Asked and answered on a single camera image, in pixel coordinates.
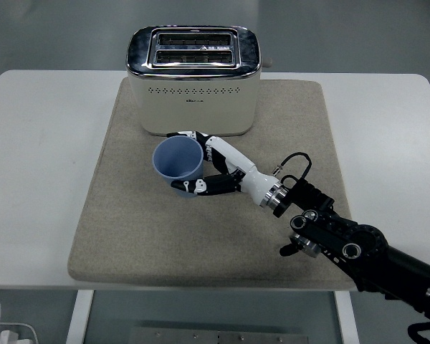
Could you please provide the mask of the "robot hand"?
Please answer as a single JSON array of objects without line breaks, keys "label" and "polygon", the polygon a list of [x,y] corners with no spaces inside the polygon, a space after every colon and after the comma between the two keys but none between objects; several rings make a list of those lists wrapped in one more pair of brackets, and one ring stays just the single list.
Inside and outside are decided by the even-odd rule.
[{"label": "robot hand", "polygon": [[266,206],[272,197],[272,189],[279,183],[274,176],[259,172],[256,165],[234,146],[222,138],[198,131],[168,133],[173,136],[187,136],[202,148],[204,160],[212,163],[219,172],[190,181],[173,181],[171,187],[197,196],[214,196],[235,191],[249,194],[254,203]]}]

